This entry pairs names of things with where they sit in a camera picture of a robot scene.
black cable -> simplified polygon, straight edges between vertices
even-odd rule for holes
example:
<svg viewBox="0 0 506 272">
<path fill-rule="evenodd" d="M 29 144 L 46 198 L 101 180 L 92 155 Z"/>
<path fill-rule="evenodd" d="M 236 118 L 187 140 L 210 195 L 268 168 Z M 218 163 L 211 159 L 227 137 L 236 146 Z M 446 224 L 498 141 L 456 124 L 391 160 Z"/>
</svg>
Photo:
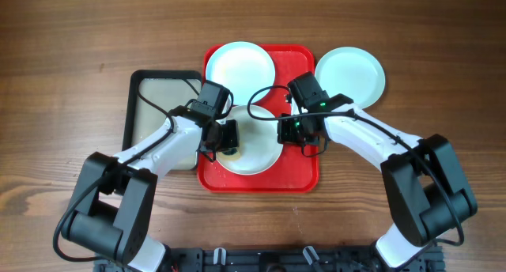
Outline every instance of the black cable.
<svg viewBox="0 0 506 272">
<path fill-rule="evenodd" d="M 184 82 L 186 82 L 186 83 L 188 84 L 188 86 L 190 86 L 190 87 L 191 87 L 191 90 L 193 90 L 193 92 L 195 92 L 195 94 L 197 94 L 197 96 L 198 96 L 198 91 L 197 91 L 197 89 L 195 89 L 195 87 L 194 87 L 194 86 L 193 86 L 193 85 L 192 85 L 192 84 L 191 84 L 188 80 L 186 80 L 186 79 L 184 79 L 184 78 L 183 78 L 183 81 L 184 81 Z"/>
<path fill-rule="evenodd" d="M 310 155 L 306 155 L 306 153 L 304 153 L 304 148 L 306 147 L 306 145 L 304 146 L 301 146 L 300 147 L 300 151 L 302 152 L 302 155 L 305 156 L 305 157 L 316 157 L 322 153 L 325 153 L 327 151 L 327 147 L 329 145 L 329 141 L 327 139 L 325 139 L 325 142 L 323 143 L 323 150 L 322 151 L 319 151 L 318 153 L 313 153 L 313 154 L 310 154 Z"/>
<path fill-rule="evenodd" d="M 189 99 L 188 102 L 184 105 L 184 107 L 188 107 L 188 105 L 194 103 L 196 101 L 196 99 Z"/>
<path fill-rule="evenodd" d="M 253 115 L 253 113 L 251 113 L 251 102 L 253 101 L 253 98 L 255 98 L 255 96 L 257 96 L 262 91 L 266 91 L 268 89 L 285 89 L 286 91 L 289 92 L 290 96 L 292 95 L 292 92 L 290 91 L 290 89 L 284 85 L 272 85 L 272 86 L 267 86 L 267 87 L 260 89 L 255 94 L 253 94 L 253 96 L 250 98 L 250 100 L 247 102 L 247 105 L 246 105 L 247 113 L 253 119 L 257 119 L 260 121 L 282 121 L 282 120 L 299 119 L 299 118 L 307 118 L 307 117 L 331 117 L 331 116 L 347 116 L 347 117 L 349 117 L 348 112 L 303 113 L 303 114 L 298 114 L 298 115 L 290 115 L 290 116 L 286 116 L 286 117 L 277 117 L 277 118 L 264 118 L 264 117 L 258 117 L 256 115 Z"/>
<path fill-rule="evenodd" d="M 91 193 L 91 191 L 95 190 L 95 188 L 99 187 L 105 180 L 113 177 L 114 175 L 117 175 L 121 172 L 121 170 L 123 170 L 124 168 L 127 167 L 128 164 L 136 161 L 137 159 L 141 158 L 145 153 L 149 152 L 151 149 L 153 149 L 155 146 L 159 145 L 161 142 L 163 142 L 173 131 L 174 131 L 174 120 L 172 119 L 172 117 L 168 114 L 168 112 L 166 112 L 164 109 L 160 108 L 158 105 L 156 105 L 155 103 L 149 101 L 147 98 L 145 98 L 141 92 L 140 92 L 140 86 L 141 86 L 141 83 L 138 84 L 138 87 L 137 87 L 137 95 L 139 96 L 139 98 L 141 98 L 144 102 L 146 102 L 148 105 L 154 107 L 155 109 L 157 109 L 158 111 L 162 112 L 166 117 L 167 119 L 169 119 L 170 123 L 171 123 L 171 126 L 169 127 L 169 129 L 167 130 L 167 133 L 165 133 L 162 137 L 160 137 L 159 139 L 157 139 L 154 143 L 152 143 L 151 145 L 147 146 L 145 149 L 143 149 L 142 151 L 140 151 L 139 153 L 136 153 L 135 155 L 133 155 L 130 159 L 128 159 L 127 161 L 124 161 L 122 164 L 118 165 L 117 168 L 115 168 L 114 170 L 112 170 L 111 172 L 108 172 L 107 174 L 101 176 L 99 179 L 95 180 L 95 182 L 91 183 L 76 199 L 74 202 L 72 202 L 71 205 L 69 205 L 68 209 L 66 210 L 66 212 L 63 214 L 62 218 L 60 219 L 60 221 L 58 222 L 58 224 L 56 225 L 56 229 L 55 229 L 55 234 L 53 235 L 53 249 L 55 250 L 55 253 L 62 259 L 66 260 L 66 261 L 69 261 L 69 262 L 76 262 L 76 263 L 80 263 L 80 262 L 89 262 L 89 261 L 96 261 L 96 260 L 102 260 L 102 259 L 106 259 L 105 257 L 102 257 L 102 256 L 93 256 L 93 257 L 71 257 L 71 256 L 68 256 L 66 255 L 65 253 L 63 253 L 63 251 L 60 249 L 59 247 L 59 243 L 58 243 L 58 240 L 59 240 L 59 236 L 60 236 L 60 233 L 62 231 L 62 228 L 63 228 L 63 225 L 65 224 L 66 220 L 70 217 L 70 215 L 74 212 L 74 210 L 77 208 L 77 206 L 79 205 L 79 203 L 82 202 L 82 200 L 84 198 L 86 198 L 86 196 Z"/>
</svg>

